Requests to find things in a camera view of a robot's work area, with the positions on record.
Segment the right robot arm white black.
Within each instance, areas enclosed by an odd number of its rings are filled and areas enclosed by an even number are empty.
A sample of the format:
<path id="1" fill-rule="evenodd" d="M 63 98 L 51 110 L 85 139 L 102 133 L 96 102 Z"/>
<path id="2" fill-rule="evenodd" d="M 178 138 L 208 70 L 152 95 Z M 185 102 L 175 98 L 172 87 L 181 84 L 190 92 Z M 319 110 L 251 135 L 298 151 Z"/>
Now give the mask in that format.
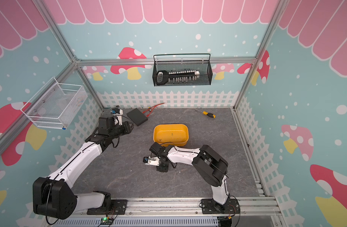
<path id="1" fill-rule="evenodd" d="M 155 166 L 158 172 L 168 172 L 177 164 L 193 166 L 206 183 L 211 185 L 213 201 L 224 206 L 229 199 L 226 181 L 228 162 L 208 145 L 201 148 L 180 148 L 172 142 L 155 142 L 149 149 L 154 157 L 144 157 L 146 165 Z"/>

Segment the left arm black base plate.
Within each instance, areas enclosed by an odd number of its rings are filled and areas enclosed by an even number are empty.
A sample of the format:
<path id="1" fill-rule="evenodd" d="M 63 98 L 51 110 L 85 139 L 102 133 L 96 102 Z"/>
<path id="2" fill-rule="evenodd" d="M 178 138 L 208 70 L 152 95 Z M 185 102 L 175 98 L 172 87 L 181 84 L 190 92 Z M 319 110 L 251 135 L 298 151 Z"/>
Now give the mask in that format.
<path id="1" fill-rule="evenodd" d="M 99 208 L 87 210 L 87 215 L 124 215 L 128 200 L 109 200 L 105 201 Z"/>

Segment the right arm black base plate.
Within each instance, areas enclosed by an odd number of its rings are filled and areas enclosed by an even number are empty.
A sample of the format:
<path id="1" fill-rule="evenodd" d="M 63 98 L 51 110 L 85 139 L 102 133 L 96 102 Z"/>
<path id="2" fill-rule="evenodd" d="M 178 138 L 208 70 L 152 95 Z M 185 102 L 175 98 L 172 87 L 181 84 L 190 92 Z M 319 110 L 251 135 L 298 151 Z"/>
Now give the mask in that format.
<path id="1" fill-rule="evenodd" d="M 234 198 L 227 199 L 224 205 L 217 203 L 213 199 L 202 199 L 199 207 L 203 214 L 229 214 L 235 215 L 240 213 L 238 200 Z"/>

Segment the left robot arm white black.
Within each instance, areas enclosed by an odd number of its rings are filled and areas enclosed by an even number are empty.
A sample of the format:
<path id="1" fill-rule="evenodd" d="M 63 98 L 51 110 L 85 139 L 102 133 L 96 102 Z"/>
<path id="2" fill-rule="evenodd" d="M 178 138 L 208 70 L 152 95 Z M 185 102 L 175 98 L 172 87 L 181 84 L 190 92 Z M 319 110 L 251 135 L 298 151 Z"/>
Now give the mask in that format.
<path id="1" fill-rule="evenodd" d="M 96 191 L 75 194 L 74 183 L 90 163 L 100 156 L 114 139 L 132 132 L 134 126 L 126 121 L 110 129 L 96 128 L 82 147 L 48 177 L 33 183 L 33 212 L 46 218 L 67 219 L 74 212 L 90 210 L 94 214 L 112 210 L 110 193 Z"/>

